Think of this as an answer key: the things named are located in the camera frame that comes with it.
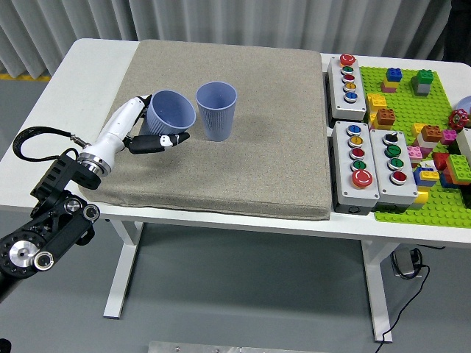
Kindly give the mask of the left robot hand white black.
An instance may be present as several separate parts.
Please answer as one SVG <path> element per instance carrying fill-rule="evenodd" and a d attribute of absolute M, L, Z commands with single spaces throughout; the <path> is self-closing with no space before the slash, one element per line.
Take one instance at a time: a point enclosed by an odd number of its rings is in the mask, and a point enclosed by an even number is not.
<path fill-rule="evenodd" d="M 189 139 L 187 129 L 196 122 L 190 101 L 172 90 L 136 96 L 111 115 L 96 142 L 83 149 L 78 161 L 97 174 L 107 175 L 115 155 L 158 153 Z"/>

